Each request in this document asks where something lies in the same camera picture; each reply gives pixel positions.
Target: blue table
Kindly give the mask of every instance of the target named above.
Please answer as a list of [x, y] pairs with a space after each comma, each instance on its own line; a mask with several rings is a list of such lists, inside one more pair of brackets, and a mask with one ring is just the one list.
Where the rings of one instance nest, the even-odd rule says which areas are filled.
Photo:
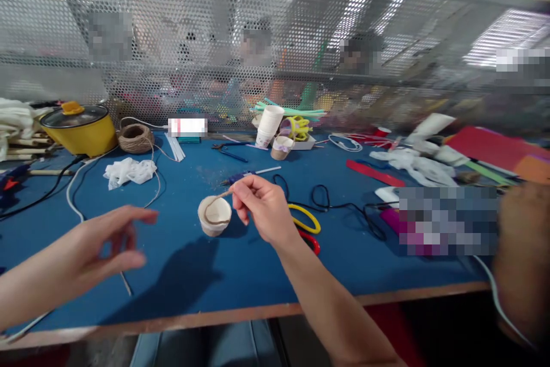
[[[172, 155], [164, 135], [157, 135], [157, 142]], [[324, 184], [332, 204], [380, 202], [374, 190], [386, 185], [345, 166], [347, 159], [368, 157], [370, 148], [350, 153], [325, 143], [324, 148], [293, 151], [285, 161], [275, 161], [269, 151], [230, 147], [229, 151], [249, 160], [244, 164], [211, 149], [217, 142], [184, 145], [186, 158], [181, 163], [155, 151], [162, 189], [151, 208], [160, 215], [153, 227], [137, 224], [137, 246], [148, 262], [144, 268], [127, 273], [133, 297], [128, 296], [120, 277], [112, 277], [56, 309], [10, 348], [299, 313], [296, 295], [276, 253], [259, 237], [254, 225], [245, 227], [233, 214], [223, 234], [209, 238], [197, 217], [199, 202], [223, 192], [220, 182], [230, 175], [277, 165], [282, 169], [263, 177], [270, 180], [274, 173], [280, 173], [289, 184], [292, 201], [310, 203], [312, 187]], [[154, 197], [158, 187], [154, 178], [140, 186], [130, 182], [108, 190], [108, 180], [102, 177], [105, 166], [127, 156], [117, 149], [77, 177], [73, 200], [86, 218], [125, 204], [143, 206]], [[150, 159], [151, 154], [132, 157]], [[63, 151], [48, 163], [35, 163], [33, 168], [61, 169], [71, 160], [72, 156]], [[417, 186], [404, 172], [392, 169], [390, 173], [407, 185]], [[20, 201], [14, 208], [38, 199], [54, 181], [55, 177], [28, 177], [25, 188], [17, 193]], [[0, 266], [16, 266], [79, 223], [65, 200], [68, 181], [68, 177], [63, 178], [48, 200], [0, 222]], [[316, 235], [321, 244], [319, 258], [363, 305], [488, 288], [484, 275], [467, 260], [399, 256], [397, 236], [374, 210], [372, 213], [388, 235], [386, 243], [375, 239], [352, 209], [315, 212], [322, 228]]]

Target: blue workbench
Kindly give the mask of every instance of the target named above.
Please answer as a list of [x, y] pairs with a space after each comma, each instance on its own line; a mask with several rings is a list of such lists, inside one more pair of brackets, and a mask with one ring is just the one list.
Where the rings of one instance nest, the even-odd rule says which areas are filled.
[[[164, 135], [157, 142], [169, 155]], [[176, 163], [155, 151], [162, 189], [151, 205], [160, 211], [155, 226], [137, 224], [137, 247], [147, 256], [147, 265], [127, 272], [134, 296], [129, 297], [120, 277], [112, 277], [42, 320], [33, 332], [135, 322], [181, 314], [243, 309], [297, 301], [274, 250], [258, 235], [254, 225], [245, 227], [233, 214], [219, 238], [209, 238], [197, 217], [199, 202], [223, 192], [220, 182], [243, 170], [259, 170], [277, 165], [282, 169], [263, 175], [270, 180], [280, 173], [289, 184], [290, 199], [309, 203], [316, 184], [330, 190], [332, 204], [380, 202], [374, 190], [385, 184], [352, 171], [347, 159], [365, 159], [361, 153], [338, 149], [331, 143], [311, 151], [293, 151], [285, 161], [275, 161], [269, 151], [230, 147], [229, 151], [249, 159], [244, 164], [211, 149], [217, 141], [184, 145], [186, 158]], [[127, 183], [113, 191], [102, 175], [105, 166], [129, 154], [117, 149], [81, 171], [73, 184], [73, 200], [89, 219], [125, 204], [144, 206], [155, 195], [158, 181], [137, 185]], [[137, 160], [151, 154], [133, 155]], [[48, 163], [33, 168], [61, 169], [72, 160], [63, 151]], [[391, 170], [407, 185], [418, 186], [408, 174]], [[55, 177], [30, 176], [17, 196], [24, 206], [51, 188]], [[65, 200], [68, 177], [48, 200], [13, 217], [0, 221], [0, 266], [12, 268], [79, 223]], [[316, 238], [321, 244], [320, 259], [328, 270], [353, 294], [367, 295], [397, 290], [441, 287], [484, 280], [465, 261], [455, 258], [403, 257], [398, 255], [397, 236], [376, 217], [388, 241], [375, 239], [360, 215], [347, 208], [314, 212], [321, 224]]]

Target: person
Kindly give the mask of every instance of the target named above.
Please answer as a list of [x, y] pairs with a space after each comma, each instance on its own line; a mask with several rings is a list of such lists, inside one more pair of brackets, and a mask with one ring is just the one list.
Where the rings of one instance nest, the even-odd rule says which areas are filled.
[[[249, 224], [252, 217], [261, 238], [277, 252], [308, 322], [334, 365], [403, 366], [404, 362], [372, 318], [300, 238], [282, 189], [251, 175], [235, 183], [232, 190], [233, 207], [239, 218]], [[547, 337], [544, 334], [548, 327], [543, 315], [547, 314], [549, 298], [550, 186], [524, 184], [510, 191], [502, 205], [505, 209], [501, 233], [505, 242], [498, 252], [502, 255], [495, 258], [495, 272], [501, 283], [503, 308], [532, 342], [541, 342]], [[120, 271], [144, 266], [145, 256], [135, 249], [132, 222], [154, 224], [157, 216], [158, 212], [153, 210], [118, 208], [78, 225], [1, 276], [0, 330], [46, 313]], [[520, 255], [512, 254], [512, 258], [524, 261], [518, 266], [524, 273], [501, 264], [510, 258], [510, 250], [518, 243], [520, 237], [515, 234], [519, 229], [539, 240], [522, 242]], [[99, 258], [107, 241], [112, 243], [111, 255]], [[527, 264], [531, 257], [535, 259], [532, 268]], [[506, 277], [504, 271], [512, 273]], [[513, 291], [516, 287], [524, 288], [520, 297]]]

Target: wooden table edge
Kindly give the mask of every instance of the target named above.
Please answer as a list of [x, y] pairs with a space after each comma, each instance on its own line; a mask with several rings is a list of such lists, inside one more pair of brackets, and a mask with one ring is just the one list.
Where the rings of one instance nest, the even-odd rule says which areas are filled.
[[[490, 290], [489, 283], [475, 281], [452, 284], [441, 287], [398, 290], [389, 293], [367, 294], [356, 299], [363, 306], [390, 302], [410, 301], [415, 299], [435, 298], [446, 295], [473, 293]], [[174, 317], [155, 318], [123, 324], [105, 326], [88, 326], [29, 333], [19, 340], [0, 345], [0, 351], [20, 348], [65, 344], [80, 340], [93, 340], [114, 336], [131, 336], [141, 333], [154, 333], [165, 330], [179, 330], [217, 324], [236, 323], [253, 319], [286, 317], [301, 314], [299, 303], [276, 304], [262, 307], [249, 307], [235, 310], [213, 311], [177, 315]]]

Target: white box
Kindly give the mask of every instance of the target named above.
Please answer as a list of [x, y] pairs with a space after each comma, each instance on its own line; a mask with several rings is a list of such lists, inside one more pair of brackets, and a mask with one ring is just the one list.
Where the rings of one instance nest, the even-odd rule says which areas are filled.
[[[275, 141], [275, 137], [271, 139], [271, 146], [273, 146], [273, 141]], [[312, 149], [315, 145], [315, 142], [317, 140], [312, 137], [310, 134], [308, 134], [308, 140], [307, 141], [296, 141], [294, 142], [294, 147], [292, 148], [293, 151], [305, 151], [307, 149]]]

